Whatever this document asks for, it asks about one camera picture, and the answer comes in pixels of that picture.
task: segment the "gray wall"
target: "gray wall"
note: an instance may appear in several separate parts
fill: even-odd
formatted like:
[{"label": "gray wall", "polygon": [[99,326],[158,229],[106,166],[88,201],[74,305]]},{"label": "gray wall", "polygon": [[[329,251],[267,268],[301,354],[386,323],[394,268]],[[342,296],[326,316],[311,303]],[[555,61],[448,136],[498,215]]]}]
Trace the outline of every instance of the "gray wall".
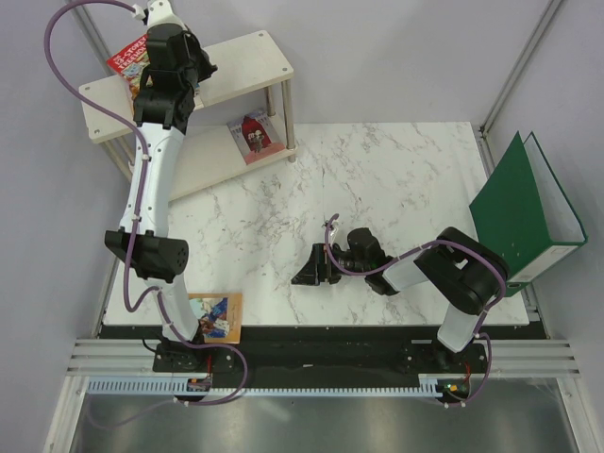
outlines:
[{"label": "gray wall", "polygon": [[[547,0],[174,0],[203,45],[268,30],[295,69],[298,123],[481,122]],[[109,49],[142,35],[90,7]],[[250,96],[196,113],[220,125]]]},{"label": "gray wall", "polygon": [[545,321],[576,349],[604,422],[604,4],[565,2],[495,122],[498,156],[516,130],[534,130],[583,221],[590,242],[536,284]]},{"label": "gray wall", "polygon": [[[79,335],[90,334],[109,265],[103,233],[124,177],[88,140],[82,109],[42,51],[60,0],[10,2],[0,15],[0,451],[38,452]],[[75,84],[103,75],[71,16],[54,39]]]}]

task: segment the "marble tabletop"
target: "marble tabletop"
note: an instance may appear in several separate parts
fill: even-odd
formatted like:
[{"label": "marble tabletop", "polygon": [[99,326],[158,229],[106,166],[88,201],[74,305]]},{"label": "marble tabletop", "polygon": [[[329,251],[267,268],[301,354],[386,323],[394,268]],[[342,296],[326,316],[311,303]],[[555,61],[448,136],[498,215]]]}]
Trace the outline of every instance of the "marble tabletop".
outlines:
[{"label": "marble tabletop", "polygon": [[[286,160],[175,201],[170,236],[185,239],[190,293],[243,293],[244,325],[439,325],[446,299],[429,282],[392,297],[362,278],[293,286],[323,224],[340,213],[336,241],[369,227],[390,255],[456,227],[476,237],[468,205],[486,182],[468,123],[299,125],[297,160]],[[122,297],[120,264],[105,325],[159,325],[149,295],[136,313]],[[132,277],[131,297],[145,288]],[[489,313],[486,324],[529,322],[520,294]]]}]

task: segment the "wooden shelf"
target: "wooden shelf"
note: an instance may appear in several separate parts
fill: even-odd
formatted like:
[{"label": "wooden shelf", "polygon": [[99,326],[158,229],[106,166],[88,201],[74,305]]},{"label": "wooden shelf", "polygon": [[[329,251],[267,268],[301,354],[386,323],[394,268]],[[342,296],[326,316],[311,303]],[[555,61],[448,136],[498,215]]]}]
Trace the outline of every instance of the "wooden shelf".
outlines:
[{"label": "wooden shelf", "polygon": [[[277,115],[270,118],[279,138],[285,143],[285,125]],[[268,165],[295,154],[284,149],[249,165],[227,126],[189,127],[180,149],[170,200],[174,201],[219,182]]]},{"label": "wooden shelf", "polygon": [[[204,50],[208,52],[212,64],[218,66],[218,71],[199,84],[195,109],[213,106],[294,76],[292,65],[265,30],[210,45]],[[79,92],[106,109],[132,118],[127,83],[119,75],[82,85]],[[83,103],[82,107],[88,135],[93,143],[102,143],[131,132],[104,113]]]}]

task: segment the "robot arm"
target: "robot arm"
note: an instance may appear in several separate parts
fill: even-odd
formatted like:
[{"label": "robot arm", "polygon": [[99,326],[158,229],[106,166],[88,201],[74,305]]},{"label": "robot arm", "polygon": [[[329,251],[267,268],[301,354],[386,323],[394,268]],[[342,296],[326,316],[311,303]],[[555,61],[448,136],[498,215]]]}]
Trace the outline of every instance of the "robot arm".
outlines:
[{"label": "robot arm", "polygon": [[369,228],[353,229],[347,241],[348,250],[342,250],[327,236],[325,243],[315,243],[308,262],[292,278],[292,284],[317,286],[324,281],[335,284],[342,275],[356,275],[365,276],[374,292],[395,295],[429,280],[449,301],[437,339],[454,354],[473,340],[484,321],[489,301],[499,295],[502,282],[510,274],[502,258],[454,227],[445,229],[436,241],[428,243],[429,248],[418,247],[405,254],[405,259],[395,261],[382,250]]},{"label": "robot arm", "polygon": [[[142,18],[142,9],[137,11],[135,17]],[[149,65],[143,70],[140,92],[134,101],[134,122],[148,148],[144,153],[137,139],[124,216],[117,231],[106,232],[105,245],[125,261],[130,234],[136,234],[132,267],[147,286],[161,288],[165,308],[176,330],[190,340],[198,323],[182,275],[189,247],[185,241],[168,238],[168,202],[176,159],[194,108],[194,87],[217,68],[210,64],[194,34],[175,16],[169,1],[150,1],[146,12]],[[143,175],[144,159],[147,165]],[[143,193],[139,228],[132,231],[140,190]],[[164,327],[163,335],[177,340],[168,327]]]}]

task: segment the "green binder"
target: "green binder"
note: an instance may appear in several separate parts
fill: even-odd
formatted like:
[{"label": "green binder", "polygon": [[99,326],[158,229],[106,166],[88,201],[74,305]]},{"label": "green binder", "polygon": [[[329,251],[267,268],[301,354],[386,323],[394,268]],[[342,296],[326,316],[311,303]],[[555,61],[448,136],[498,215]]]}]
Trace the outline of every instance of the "green binder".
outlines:
[{"label": "green binder", "polygon": [[506,296],[587,242],[587,235],[531,132],[516,133],[470,204],[478,240],[510,266]]}]

